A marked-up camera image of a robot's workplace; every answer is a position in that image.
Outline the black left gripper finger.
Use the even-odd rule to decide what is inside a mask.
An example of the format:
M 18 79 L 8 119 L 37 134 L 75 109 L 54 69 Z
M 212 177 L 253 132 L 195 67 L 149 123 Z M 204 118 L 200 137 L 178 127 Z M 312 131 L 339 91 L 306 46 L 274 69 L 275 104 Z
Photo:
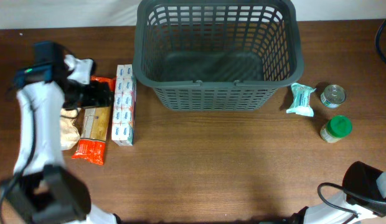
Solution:
M 112 89 L 108 82 L 92 81 L 87 86 L 88 94 L 108 94 Z
M 109 107 L 113 104 L 114 95 L 112 93 L 104 95 L 90 95 L 85 100 L 86 108 Z

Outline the orange pasta package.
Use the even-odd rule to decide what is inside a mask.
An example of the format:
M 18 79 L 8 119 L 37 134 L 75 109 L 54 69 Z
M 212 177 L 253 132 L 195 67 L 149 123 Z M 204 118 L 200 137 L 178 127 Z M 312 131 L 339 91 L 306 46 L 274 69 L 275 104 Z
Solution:
M 104 164 L 112 107 L 113 99 L 109 106 L 84 109 L 82 133 L 72 159 L 85 159 L 99 166 Z

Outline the tissue multipack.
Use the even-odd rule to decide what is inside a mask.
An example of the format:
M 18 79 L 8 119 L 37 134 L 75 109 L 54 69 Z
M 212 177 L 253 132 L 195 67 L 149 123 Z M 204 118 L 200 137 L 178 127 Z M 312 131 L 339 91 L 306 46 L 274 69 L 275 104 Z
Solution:
M 119 146 L 132 146 L 134 140 L 134 109 L 136 104 L 136 79 L 132 65 L 118 65 L 111 140 Z

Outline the beige paper bag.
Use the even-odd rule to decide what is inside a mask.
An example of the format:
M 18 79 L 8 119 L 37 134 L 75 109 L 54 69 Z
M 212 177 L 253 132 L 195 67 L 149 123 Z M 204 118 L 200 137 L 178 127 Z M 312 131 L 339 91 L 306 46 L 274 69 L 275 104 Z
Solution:
M 79 109 L 62 109 L 60 112 L 60 144 L 62 151 L 73 148 L 80 139 L 80 133 L 74 124 L 79 111 Z

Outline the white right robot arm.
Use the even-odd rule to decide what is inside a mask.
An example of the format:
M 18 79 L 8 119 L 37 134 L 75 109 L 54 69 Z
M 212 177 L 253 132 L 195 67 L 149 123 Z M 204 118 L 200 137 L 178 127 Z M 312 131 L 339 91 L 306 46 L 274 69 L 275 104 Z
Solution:
M 284 86 L 257 110 L 175 111 L 138 87 L 132 146 L 109 145 L 86 170 L 92 201 L 127 222 L 216 222 L 290 216 L 324 203 L 359 213 L 344 185 L 361 161 L 386 170 L 386 80 L 341 82 L 337 108 L 312 82 L 313 116 L 289 113 Z

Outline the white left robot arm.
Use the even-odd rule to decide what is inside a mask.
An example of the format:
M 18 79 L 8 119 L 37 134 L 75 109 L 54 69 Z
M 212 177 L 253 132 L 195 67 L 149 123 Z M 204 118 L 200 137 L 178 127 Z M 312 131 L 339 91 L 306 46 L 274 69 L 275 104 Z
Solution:
M 95 62 L 52 41 L 34 44 L 34 64 L 18 70 L 13 87 L 21 109 L 21 144 L 11 178 L 0 181 L 7 202 L 26 223 L 119 223 L 91 201 L 87 186 L 65 166 L 62 110 L 110 106 L 107 83 L 91 79 Z

